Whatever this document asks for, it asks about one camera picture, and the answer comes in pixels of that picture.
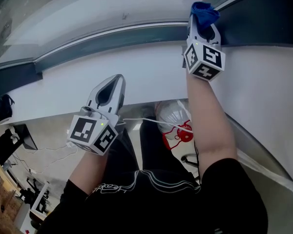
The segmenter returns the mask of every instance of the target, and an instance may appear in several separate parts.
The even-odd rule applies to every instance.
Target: blue cloth
[[[210,3],[195,2],[191,7],[191,15],[195,14],[198,19],[198,30],[202,31],[217,21],[220,14]]]

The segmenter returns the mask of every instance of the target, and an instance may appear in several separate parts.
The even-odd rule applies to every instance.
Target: floor
[[[22,201],[13,197],[8,203],[7,199],[11,197],[11,192],[8,192],[3,187],[3,182],[0,182],[0,233],[21,234],[14,226],[13,222],[21,208]],[[1,205],[5,202],[4,212],[1,211]]]
[[[124,106],[120,114],[124,118],[141,117],[142,106],[141,104]],[[67,179],[84,154],[81,149],[77,150],[65,145],[66,131],[69,129],[72,117],[73,114],[66,114],[19,122],[27,125],[38,151],[25,150],[21,146],[15,151],[15,157],[24,161],[17,160],[13,156],[9,158],[11,163],[18,164],[12,166],[10,171],[24,187],[28,187],[27,177],[36,178],[41,183],[50,182],[51,209],[59,203]],[[128,122],[127,129],[141,168],[139,124],[141,124],[140,120]],[[7,127],[8,125],[0,126],[0,135]],[[175,144],[174,141],[169,143],[170,146]],[[172,152],[179,160],[183,155],[188,155],[189,161],[196,161],[192,142],[181,143]],[[198,175],[195,167],[184,163],[183,165],[194,176]],[[269,214],[269,233],[293,233],[293,193],[262,174],[244,168],[266,205]]]

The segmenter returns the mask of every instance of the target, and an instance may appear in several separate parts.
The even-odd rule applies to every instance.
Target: leg
[[[179,160],[168,150],[163,142],[157,123],[144,120],[140,127],[143,169],[161,169],[188,174]]]
[[[121,139],[116,139],[108,151],[103,181],[120,173],[139,170],[127,129]]]

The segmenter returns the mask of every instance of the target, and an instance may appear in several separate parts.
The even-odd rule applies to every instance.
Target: black shirt
[[[199,186],[192,175],[124,173],[87,195],[70,180],[38,234],[98,232],[267,233],[265,206],[234,159],[212,164]]]

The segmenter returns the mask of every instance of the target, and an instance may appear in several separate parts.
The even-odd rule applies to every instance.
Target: white cable
[[[117,123],[116,126],[121,126],[121,125],[125,125],[125,124],[126,124],[126,122],[122,122],[122,123],[119,123],[119,124]]]
[[[175,125],[175,124],[172,124],[172,123],[168,123],[168,122],[163,122],[163,121],[157,121],[157,120],[153,120],[153,119],[148,119],[148,118],[136,118],[136,119],[133,119],[133,118],[126,118],[126,119],[123,119],[123,120],[138,120],[138,119],[142,119],[142,120],[148,120],[148,121],[152,121],[152,122],[156,122],[156,123],[161,123],[161,124],[166,124],[166,125],[170,125],[170,126],[174,126],[176,128],[179,128],[185,132],[188,132],[188,133],[192,133],[193,134],[193,131],[191,130],[188,130],[188,129],[185,129],[185,128],[182,128],[178,125]]]
[[[18,163],[18,160],[15,158],[15,156],[14,155],[12,155],[13,156],[13,158],[15,159],[15,161],[16,161],[16,164],[15,165],[18,165],[19,163]]]
[[[67,155],[67,156],[64,157],[64,158],[59,158],[59,159],[57,159],[57,160],[51,162],[49,165],[47,165],[47,166],[44,167],[44,169],[43,169],[42,172],[37,172],[37,171],[35,171],[35,172],[38,173],[38,174],[43,174],[43,172],[45,171],[45,169],[46,169],[47,167],[49,167],[50,165],[52,165],[52,164],[54,164],[55,162],[58,162],[58,161],[60,161],[60,160],[64,160],[64,159],[68,158],[68,157],[71,156],[71,155],[76,155],[77,153],[78,153],[78,147],[76,146],[76,152],[74,152],[74,153],[72,153],[72,154],[69,154],[69,155]]]
[[[15,152],[15,155],[17,156],[17,158],[14,156],[14,154],[12,154],[12,156],[14,157],[14,159],[15,159],[15,160],[18,159],[18,160],[21,162],[21,164],[23,165],[23,167],[26,169],[26,171],[28,171],[28,172],[31,174],[31,172],[30,172],[31,169],[30,169],[29,166],[27,165],[26,161],[23,160],[23,159],[20,159],[16,152]]]
[[[21,149],[23,150],[23,151],[25,151],[26,153],[28,153],[28,154],[35,154],[37,151],[42,151],[42,150],[52,150],[52,151],[54,151],[54,152],[56,152],[57,150],[59,150],[59,149],[62,149],[62,148],[65,148],[65,147],[67,147],[67,146],[62,146],[62,147],[59,147],[58,149],[52,149],[52,148],[42,148],[42,149],[37,149],[35,152],[28,152],[28,151],[26,151],[24,148],[22,148],[21,147]]]

